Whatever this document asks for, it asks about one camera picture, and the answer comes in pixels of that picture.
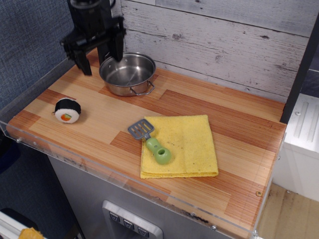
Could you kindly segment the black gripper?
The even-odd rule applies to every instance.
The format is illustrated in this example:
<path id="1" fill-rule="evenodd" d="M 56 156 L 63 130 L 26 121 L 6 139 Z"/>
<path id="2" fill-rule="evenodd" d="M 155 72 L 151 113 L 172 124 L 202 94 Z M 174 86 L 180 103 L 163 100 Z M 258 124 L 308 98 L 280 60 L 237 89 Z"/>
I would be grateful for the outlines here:
<path id="1" fill-rule="evenodd" d="M 101 44 L 109 43 L 110 55 L 117 62 L 121 61 L 126 29 L 122 16 L 110 16 L 113 5 L 70 4 L 68 7 L 74 28 L 60 40 L 60 44 L 83 74 L 92 75 L 86 52 Z"/>

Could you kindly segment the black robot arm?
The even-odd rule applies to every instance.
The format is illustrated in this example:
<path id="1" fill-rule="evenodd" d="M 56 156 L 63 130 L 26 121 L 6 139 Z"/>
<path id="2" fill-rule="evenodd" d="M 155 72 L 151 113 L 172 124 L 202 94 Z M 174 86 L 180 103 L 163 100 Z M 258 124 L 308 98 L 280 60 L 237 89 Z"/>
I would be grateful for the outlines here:
<path id="1" fill-rule="evenodd" d="M 74 28 L 60 40 L 68 59 L 73 60 L 84 75 L 91 76 L 91 66 L 86 54 L 98 49 L 102 63 L 107 55 L 121 61 L 124 51 L 124 18 L 111 16 L 115 1 L 69 0 L 69 11 Z"/>

